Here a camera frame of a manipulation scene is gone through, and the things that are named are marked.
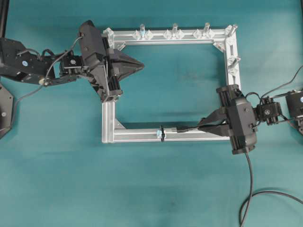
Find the wire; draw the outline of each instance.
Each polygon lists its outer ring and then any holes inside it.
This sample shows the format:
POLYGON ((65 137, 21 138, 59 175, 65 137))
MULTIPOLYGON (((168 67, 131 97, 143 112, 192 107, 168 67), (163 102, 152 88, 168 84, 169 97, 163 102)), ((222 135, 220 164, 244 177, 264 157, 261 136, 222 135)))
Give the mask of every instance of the wire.
POLYGON ((29 48, 26 48, 26 49, 24 49, 24 50, 22 50, 22 51, 19 51, 18 53, 17 53, 17 55, 23 55, 24 53, 27 53, 27 52, 34 52, 36 55, 37 55, 37 58, 40 60, 40 61, 42 61, 42 57, 41 57, 41 55, 39 54, 39 52, 38 51, 36 51, 36 50, 34 50, 34 49, 29 49, 29 48))
POLYGON ((249 92, 249 93, 247 93, 247 95, 245 96, 245 98, 247 98, 248 96, 251 96, 251 95, 256 95, 256 96, 258 96, 259 100, 261 99, 260 96, 259 96, 259 94, 257 92, 249 92))
POLYGON ((292 121, 293 119, 288 119, 287 117, 285 117, 283 114, 280 114, 280 116, 294 129, 297 129, 290 121, 292 121))
POLYGON ((73 48, 75 47, 76 43, 81 39, 83 38, 82 36, 78 37, 72 44, 72 46, 70 47, 70 49, 66 50, 63 54, 61 54, 56 60, 53 61, 53 63, 51 64, 51 66, 48 68, 47 72, 46 72, 46 75, 45 75, 45 79, 43 81, 43 84, 40 85, 37 89, 31 91, 30 93, 18 98, 16 100, 16 102, 14 103, 14 108, 13 108, 13 115, 12 115, 12 118, 11 118, 11 122, 10 122, 10 126, 8 127, 5 127, 3 129, 0 129, 0 132, 3 131, 3 130, 6 130, 6 129, 11 129, 14 122, 15 122, 15 118, 16 118, 16 112, 17 112, 17 106, 19 104, 19 102, 24 99, 24 98, 27 98, 33 94, 35 94, 36 92, 38 92, 39 90, 41 90, 44 86, 46 86, 46 83, 47 83, 47 79, 48 79, 48 75, 50 73, 50 71, 52 70, 53 66, 60 60, 62 59, 65 55, 67 55, 71 50, 73 50, 73 48))
POLYGON ((248 166, 249 166, 249 170, 250 170, 250 194, 249 196, 245 199, 245 201, 242 203, 241 207, 240 207, 240 210, 239 210, 239 225, 240 227, 243 227, 244 225, 244 222, 245 222, 245 219, 247 217, 247 213, 248 213, 248 210, 250 208, 250 202, 251 202, 251 199, 252 197, 254 196, 257 196, 257 195, 261 195, 261 194, 276 194, 276 195, 282 195, 282 196, 286 196, 286 197, 289 197, 293 200, 296 200, 297 202, 303 204, 303 201, 300 200, 299 198, 297 197, 294 197, 290 194, 286 194, 286 193, 283 193, 283 192, 277 192, 277 191, 260 191, 260 192, 256 192, 256 193, 253 193, 253 172, 252 172, 252 166, 251 166, 251 162, 250 162, 250 158, 249 158, 249 155, 248 153, 246 152, 245 153, 245 156, 246 156, 246 159, 247 159, 247 162, 248 162, 248 166), (242 217, 242 212, 243 212, 243 209, 244 209, 244 206, 245 204, 247 204, 246 206, 246 209, 245 209, 245 212, 244 212, 244 216, 242 217))
MULTIPOLYGON (((253 193, 252 197, 255 197, 257 195, 262 195, 262 194, 275 194, 275 195, 281 195, 281 196, 286 196, 288 198, 291 198, 299 203, 301 203, 303 205, 303 201, 297 197, 294 197, 290 194, 287 194, 287 193, 283 193, 283 192, 277 192, 277 191, 260 191, 260 192, 256 192, 256 193, 253 193)), ((249 198, 246 198, 246 200, 242 203, 241 205, 241 208, 239 210, 239 223, 241 224, 242 222, 242 211, 243 211, 243 208, 245 206, 245 204, 248 202, 249 198)))
POLYGON ((248 151, 245 152, 245 156, 247 159, 248 167, 250 169, 250 195, 247 198, 247 206, 246 206, 246 209, 244 212, 244 216, 243 216, 243 218, 240 219, 240 227, 243 227, 245 219, 247 217, 248 210, 250 208, 250 202, 251 202, 251 198, 252 198, 252 191, 253 191, 253 185, 254 185, 254 174, 252 172, 252 166, 251 166, 251 162, 250 162, 250 157, 248 156, 248 151))
POLYGON ((280 86, 278 86, 278 87, 276 87, 276 88, 274 88, 274 89, 272 89, 272 90, 266 92, 264 95, 261 96, 261 98, 263 98, 264 96, 268 95, 269 93, 271 93, 271 92, 273 92, 273 91, 276 91, 276 90, 278 90, 278 89, 280 89, 280 88, 282 88, 282 87, 284 87, 284 86, 286 86, 286 85, 292 83, 293 80, 296 78, 296 76, 298 75, 299 71, 300 71, 302 68, 303 68, 303 65, 300 66, 300 68, 299 68, 299 69, 297 70, 297 72, 295 73, 294 77, 293 77, 289 82, 287 82, 287 83, 285 83, 285 84, 282 84, 282 85, 280 85, 280 86))
POLYGON ((51 56, 55 55, 50 49, 45 49, 44 51, 42 51, 42 57, 45 56, 45 53, 49 53, 51 56))

